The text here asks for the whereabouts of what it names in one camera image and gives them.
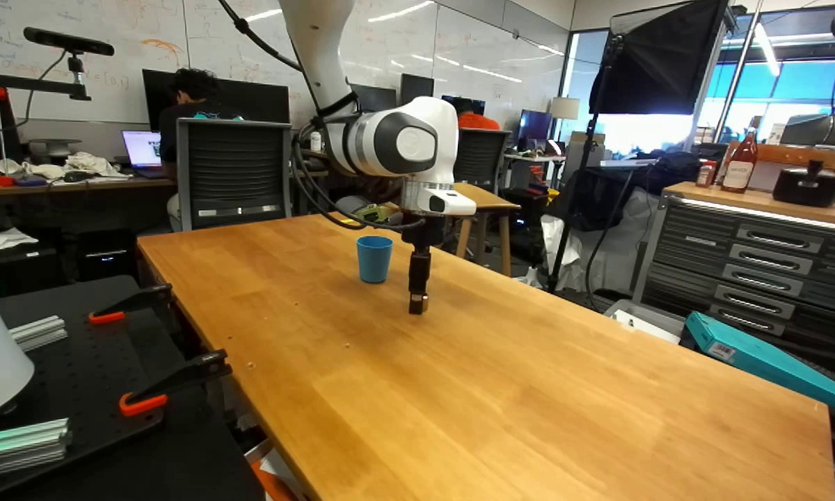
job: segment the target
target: cabinet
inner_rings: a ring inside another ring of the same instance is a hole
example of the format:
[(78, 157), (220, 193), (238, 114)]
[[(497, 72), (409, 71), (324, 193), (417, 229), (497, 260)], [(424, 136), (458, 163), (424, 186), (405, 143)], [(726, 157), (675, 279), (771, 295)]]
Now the cabinet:
[(835, 371), (835, 220), (792, 218), (782, 204), (748, 208), (742, 197), (665, 196), (641, 302), (708, 313)]

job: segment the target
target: computer screen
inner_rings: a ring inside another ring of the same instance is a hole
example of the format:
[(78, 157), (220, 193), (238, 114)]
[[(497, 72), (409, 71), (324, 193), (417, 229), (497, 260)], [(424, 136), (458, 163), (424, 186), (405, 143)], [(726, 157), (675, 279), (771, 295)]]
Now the computer screen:
[(554, 121), (554, 117), (547, 114), (547, 112), (524, 110), (524, 112), (520, 112), (517, 131), (516, 131), (517, 147), (526, 150), (526, 147), (533, 147), (536, 143), (547, 143), (547, 140), (549, 140), (549, 131), (552, 131), (552, 121)]
[(362, 112), (382, 112), (382, 110), (396, 110), (396, 90), (384, 90), (384, 86), (360, 86), (350, 85), (356, 93), (356, 104)]
[[(176, 106), (174, 72), (142, 71), (142, 85), (147, 125), (160, 131), (163, 112)], [(288, 86), (217, 78), (217, 90), (209, 97), (239, 112), (246, 121), (291, 124)]]
[[(568, 136), (568, 144), (566, 144), (566, 170), (568, 174), (583, 168), (584, 143), (588, 143), (588, 135), (583, 135), (583, 131), (573, 131)], [(608, 135), (593, 135), (588, 168), (598, 168), (605, 163), (605, 157), (608, 157)]]
[(128, 150), (131, 168), (163, 168), (163, 135), (122, 131), (122, 147)]
[(421, 96), (434, 97), (434, 78), (405, 72), (399, 96), (401, 96), (399, 104), (412, 104)]
[(690, 0), (613, 18), (611, 72), (593, 80), (590, 112), (694, 114), (726, 0)]

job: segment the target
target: wooden table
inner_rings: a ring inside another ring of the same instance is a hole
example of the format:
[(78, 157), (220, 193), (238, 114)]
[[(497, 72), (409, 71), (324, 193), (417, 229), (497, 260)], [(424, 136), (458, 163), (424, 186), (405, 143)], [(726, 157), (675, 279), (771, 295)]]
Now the wooden table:
[[(502, 236), (502, 274), (512, 277), (512, 245), (510, 245), (510, 214), (520, 213), (517, 204), (505, 202), (476, 185), (455, 185), (455, 189), (466, 197), (472, 197), (476, 204), (476, 220), (480, 220), (480, 245), (476, 245), (476, 257), (485, 254), (485, 242), (488, 242), (488, 218), (497, 214), (499, 218), (499, 236)], [(472, 235), (473, 235), (473, 218), (459, 218), (459, 231), (458, 231), (458, 247), (455, 257), (469, 257), (469, 245), (472, 245)]]
[(835, 499), (828, 406), (409, 245), (356, 282), (320, 218), (139, 247), (316, 499)]

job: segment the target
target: red handle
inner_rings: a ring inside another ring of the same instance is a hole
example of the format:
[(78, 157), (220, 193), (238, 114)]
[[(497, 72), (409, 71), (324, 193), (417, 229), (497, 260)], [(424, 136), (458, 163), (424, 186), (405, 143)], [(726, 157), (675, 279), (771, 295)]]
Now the red handle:
[(112, 327), (112, 323), (128, 321), (128, 314), (125, 313), (106, 313), (106, 314), (89, 314), (86, 321), (89, 321), (89, 327)]
[(138, 405), (128, 405), (128, 399), (131, 399), (131, 394), (121, 395), (121, 402), (117, 402), (121, 416), (128, 419), (128, 421), (139, 419), (139, 416), (151, 416), (156, 410), (164, 410), (167, 402), (170, 402), (164, 394), (154, 395), (154, 399), (144, 399), (144, 402), (138, 402)]

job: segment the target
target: black chair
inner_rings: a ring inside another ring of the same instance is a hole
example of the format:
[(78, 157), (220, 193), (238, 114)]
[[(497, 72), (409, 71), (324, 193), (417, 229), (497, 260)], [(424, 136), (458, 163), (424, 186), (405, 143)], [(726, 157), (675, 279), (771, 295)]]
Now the black chair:
[(499, 168), (505, 157), (506, 131), (462, 131), (455, 163), (455, 181), (469, 181), (499, 193)]
[(185, 231), (291, 218), (291, 125), (178, 121), (178, 220)]

